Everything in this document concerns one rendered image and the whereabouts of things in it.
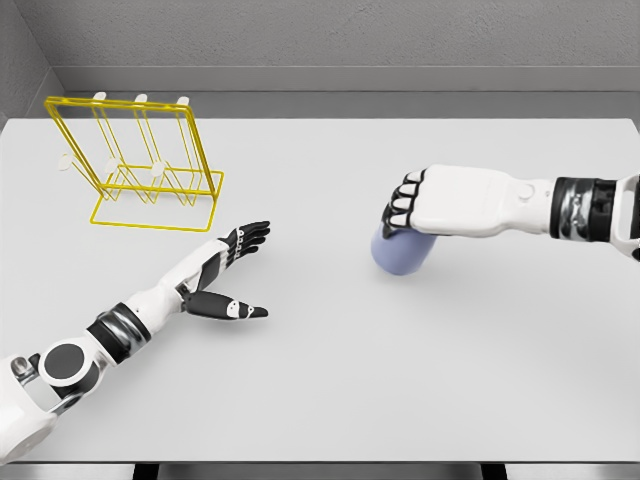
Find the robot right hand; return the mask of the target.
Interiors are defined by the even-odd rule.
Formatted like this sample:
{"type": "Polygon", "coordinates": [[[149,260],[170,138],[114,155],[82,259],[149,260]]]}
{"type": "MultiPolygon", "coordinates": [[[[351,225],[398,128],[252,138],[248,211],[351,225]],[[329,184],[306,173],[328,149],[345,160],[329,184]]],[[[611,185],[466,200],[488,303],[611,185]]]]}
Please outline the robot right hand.
{"type": "Polygon", "coordinates": [[[403,231],[486,238],[508,227],[518,181],[496,170],[432,165],[407,174],[382,214],[382,236],[403,231]]]}

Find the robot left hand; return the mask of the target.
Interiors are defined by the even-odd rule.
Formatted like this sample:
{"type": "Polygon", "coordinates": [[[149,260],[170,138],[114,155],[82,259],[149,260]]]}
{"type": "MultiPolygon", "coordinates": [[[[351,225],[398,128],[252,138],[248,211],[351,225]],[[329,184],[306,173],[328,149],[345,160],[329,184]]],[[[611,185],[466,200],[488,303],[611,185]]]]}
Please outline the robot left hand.
{"type": "Polygon", "coordinates": [[[241,225],[226,237],[205,243],[190,254],[174,271],[165,276],[180,297],[179,310],[215,320],[264,318],[268,311],[237,299],[207,291],[207,288],[231,265],[256,253],[270,233],[270,222],[241,225]]]}

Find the lavender blue cup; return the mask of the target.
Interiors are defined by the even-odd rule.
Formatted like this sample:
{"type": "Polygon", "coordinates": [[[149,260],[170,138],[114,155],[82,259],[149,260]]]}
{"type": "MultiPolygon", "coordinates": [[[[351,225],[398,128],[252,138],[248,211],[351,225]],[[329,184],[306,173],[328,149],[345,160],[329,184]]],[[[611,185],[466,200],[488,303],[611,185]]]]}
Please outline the lavender blue cup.
{"type": "Polygon", "coordinates": [[[421,268],[436,243],[435,235],[413,229],[399,229],[385,235],[380,224],[371,241],[374,262],[393,275],[410,275],[421,268]]]}

